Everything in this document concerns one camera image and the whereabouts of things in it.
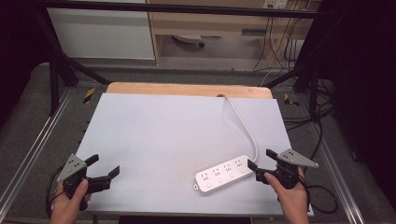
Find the white table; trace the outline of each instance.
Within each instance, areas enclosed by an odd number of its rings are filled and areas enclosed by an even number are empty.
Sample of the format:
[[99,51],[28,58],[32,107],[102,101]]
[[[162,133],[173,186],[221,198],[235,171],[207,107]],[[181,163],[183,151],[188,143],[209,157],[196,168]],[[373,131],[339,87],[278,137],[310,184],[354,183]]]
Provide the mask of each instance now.
[[[231,100],[258,144],[256,163],[274,170],[265,149],[290,148],[276,100]],[[83,160],[93,154],[100,160],[88,176],[120,166],[111,189],[92,195],[88,211],[96,215],[282,215],[274,190],[254,175],[206,196],[193,189],[196,173],[243,154],[254,157],[248,133],[222,97],[105,93],[77,153]]]

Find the human hand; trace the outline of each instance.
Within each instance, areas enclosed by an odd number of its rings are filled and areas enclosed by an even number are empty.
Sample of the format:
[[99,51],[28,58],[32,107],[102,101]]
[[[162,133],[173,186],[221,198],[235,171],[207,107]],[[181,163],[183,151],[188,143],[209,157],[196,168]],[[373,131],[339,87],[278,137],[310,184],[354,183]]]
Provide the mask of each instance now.
[[[88,189],[88,180],[83,179],[79,183],[72,199],[67,198],[63,193],[53,200],[51,224],[71,224],[75,223],[79,214],[79,204],[85,200],[85,193]],[[64,185],[60,183],[56,189],[55,195],[64,192]]]
[[[300,176],[304,177],[304,173],[300,167],[298,168],[298,172]],[[298,182],[293,189],[285,189],[276,177],[268,173],[264,175],[277,194],[286,221],[289,224],[309,223],[307,215],[307,195],[303,185]]]

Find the metal frame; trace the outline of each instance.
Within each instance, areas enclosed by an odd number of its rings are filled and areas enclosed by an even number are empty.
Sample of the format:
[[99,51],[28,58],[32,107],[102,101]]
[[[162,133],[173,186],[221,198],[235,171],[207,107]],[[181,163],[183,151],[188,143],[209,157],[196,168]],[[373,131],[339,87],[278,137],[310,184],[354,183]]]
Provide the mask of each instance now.
[[212,15],[235,15],[254,17],[280,17],[300,19],[331,19],[335,17],[331,12],[316,12],[308,10],[280,10],[266,8],[245,7],[206,7],[166,4],[138,4],[138,3],[113,3],[113,2],[88,2],[68,0],[35,0],[35,4],[41,7],[73,8],[90,10],[113,10],[113,11],[146,11],[146,12],[172,12],[191,14]]
[[[273,9],[257,9],[257,8],[238,8],[238,7],[201,7],[201,6],[179,6],[179,5],[155,5],[155,4],[134,4],[134,3],[109,3],[109,2],[86,2],[86,1],[67,1],[67,0],[35,0],[32,3],[32,12],[35,15],[36,21],[39,23],[40,28],[46,34],[46,38],[50,42],[53,59],[50,61],[51,73],[51,93],[52,93],[52,107],[51,114],[54,115],[49,118],[46,126],[43,128],[42,133],[37,137],[36,142],[32,146],[25,160],[21,164],[20,169],[15,174],[11,183],[8,185],[6,191],[0,198],[0,222],[5,217],[7,210],[14,201],[22,183],[26,176],[29,174],[33,164],[42,147],[46,143],[53,126],[56,124],[57,119],[61,116],[64,105],[71,91],[68,91],[66,96],[61,99],[61,106],[58,110],[55,109],[59,105],[59,92],[58,92],[58,73],[59,65],[73,66],[82,71],[86,75],[99,80],[101,83],[108,84],[109,81],[96,75],[94,72],[85,68],[81,64],[70,59],[63,51],[59,42],[56,41],[56,34],[49,29],[49,25],[43,20],[40,9],[45,7],[52,8],[73,8],[73,9],[91,9],[91,10],[116,10],[116,11],[147,11],[147,12],[170,12],[170,13],[193,13],[193,14],[213,14],[213,15],[235,15],[235,16],[254,16],[254,17],[279,17],[279,18],[300,18],[300,19],[334,19],[335,13],[331,12],[315,12],[315,11],[294,11],[294,10],[273,10]],[[296,68],[291,75],[283,78],[288,79],[295,75],[303,68]],[[69,74],[72,78],[70,85],[77,85],[74,79],[74,74]],[[275,82],[270,83],[267,87],[271,88]],[[312,124],[312,129],[318,137],[318,127]],[[323,141],[321,155],[323,156],[326,165],[328,166],[331,174],[332,181],[340,195],[342,203],[346,210],[346,215],[351,223],[364,223],[361,212],[347,187],[346,181],[341,175],[337,164],[332,158],[330,150],[327,148],[326,142]]]

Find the gray floor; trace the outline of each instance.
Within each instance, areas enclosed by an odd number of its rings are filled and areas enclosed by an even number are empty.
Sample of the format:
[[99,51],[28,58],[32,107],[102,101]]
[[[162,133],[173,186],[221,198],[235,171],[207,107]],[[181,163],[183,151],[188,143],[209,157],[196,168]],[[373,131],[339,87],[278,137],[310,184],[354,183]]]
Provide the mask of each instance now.
[[[103,77],[117,81],[163,82],[163,83],[194,83],[194,84],[224,84],[258,86],[267,75],[267,71],[251,73],[260,57],[258,42],[252,39],[237,39],[224,37],[204,38],[205,47],[198,47],[176,42],[171,37],[165,39],[162,64],[149,63],[129,64],[130,68],[100,67],[92,70]],[[274,72],[266,81],[275,77]],[[79,74],[81,82],[72,90],[70,101],[65,107],[59,122],[52,130],[50,137],[40,155],[21,186],[14,203],[8,210],[7,221],[39,223],[44,221],[44,190],[50,174],[64,162],[70,153],[78,150],[78,141],[83,138],[83,130],[88,127],[86,121],[91,119],[100,93],[106,86],[93,84],[86,76]],[[289,93],[292,100],[298,100],[291,88],[293,80],[288,80],[281,87],[273,89],[279,107],[284,117],[301,117],[304,111],[300,106],[283,103],[284,93]],[[96,92],[89,104],[82,103],[90,86],[96,86]],[[50,111],[50,88],[48,68],[38,67],[32,74],[32,79],[23,94],[21,101],[13,109],[7,123],[0,130],[0,190],[4,192],[8,183],[18,170],[25,155],[39,135]],[[359,207],[366,223],[396,223],[396,215],[387,199],[376,185],[364,163],[355,162],[351,158],[348,143],[339,128],[336,118],[327,117],[323,120],[323,132],[326,143],[338,164],[347,185],[351,189],[354,200]],[[317,139],[312,134],[309,125],[289,132],[292,147],[310,155]],[[323,163],[318,154],[315,161]],[[308,183],[323,185],[335,193],[328,170],[321,166],[318,170],[308,170]],[[331,208],[331,198],[323,192],[313,192],[313,203],[322,208]],[[326,215],[315,211],[310,218],[312,223],[348,223],[343,205],[335,214]],[[80,219],[89,219],[82,214]],[[112,220],[116,223],[118,217],[100,217],[101,220]],[[276,217],[277,223],[282,223],[282,217]],[[254,218],[255,223],[270,223],[269,217]]]

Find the power strip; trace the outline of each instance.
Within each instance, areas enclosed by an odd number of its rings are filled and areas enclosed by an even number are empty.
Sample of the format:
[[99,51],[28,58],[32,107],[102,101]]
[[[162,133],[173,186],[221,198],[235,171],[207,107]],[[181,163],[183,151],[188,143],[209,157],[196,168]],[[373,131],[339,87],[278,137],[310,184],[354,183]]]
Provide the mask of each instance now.
[[199,172],[195,175],[196,184],[194,185],[194,189],[200,190],[203,194],[209,194],[248,177],[253,173],[248,168],[248,159],[248,156],[242,155]]

